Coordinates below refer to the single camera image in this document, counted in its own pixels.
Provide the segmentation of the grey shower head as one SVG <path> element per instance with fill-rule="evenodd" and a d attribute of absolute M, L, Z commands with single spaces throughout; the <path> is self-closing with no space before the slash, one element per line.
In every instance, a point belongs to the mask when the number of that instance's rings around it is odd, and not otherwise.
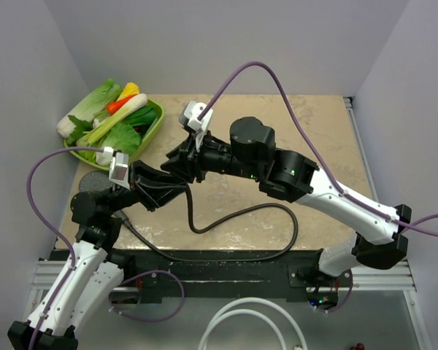
<path fill-rule="evenodd" d="M 80 192 L 101 191 L 111 188 L 112 183 L 103 171 L 92 171 L 82 177 L 78 184 Z"/>

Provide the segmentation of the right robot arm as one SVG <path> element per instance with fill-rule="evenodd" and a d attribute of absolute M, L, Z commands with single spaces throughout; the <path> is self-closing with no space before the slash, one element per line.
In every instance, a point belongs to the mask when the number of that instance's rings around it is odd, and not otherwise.
<path fill-rule="evenodd" d="M 310 269 L 318 286 L 358 265 L 388 270 L 407 256 L 400 225 L 410 221 L 410 207 L 384 206 L 348 187 L 337 191 L 316 162 L 277 148 L 274 130 L 255 117 L 235 120 L 229 134 L 229 143 L 206 133 L 198 144 L 190 132 L 161 169 L 189 183 L 203 181 L 207 172 L 252 179 L 271 198 L 310 207 L 354 229 L 352 238 L 321 251 Z"/>

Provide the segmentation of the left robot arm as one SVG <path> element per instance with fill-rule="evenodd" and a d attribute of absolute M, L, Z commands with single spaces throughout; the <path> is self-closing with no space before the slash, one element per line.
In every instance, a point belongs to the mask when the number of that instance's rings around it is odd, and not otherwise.
<path fill-rule="evenodd" d="M 78 336 L 109 293 L 137 277 L 132 257 L 112 248 L 123 220 L 116 211 L 141 203 L 155 211 L 185 192 L 175 176 L 137 161 L 123 167 L 123 182 L 77 193 L 70 202 L 79 225 L 64 267 L 44 300 L 8 330 L 14 349 L 76 349 Z"/>

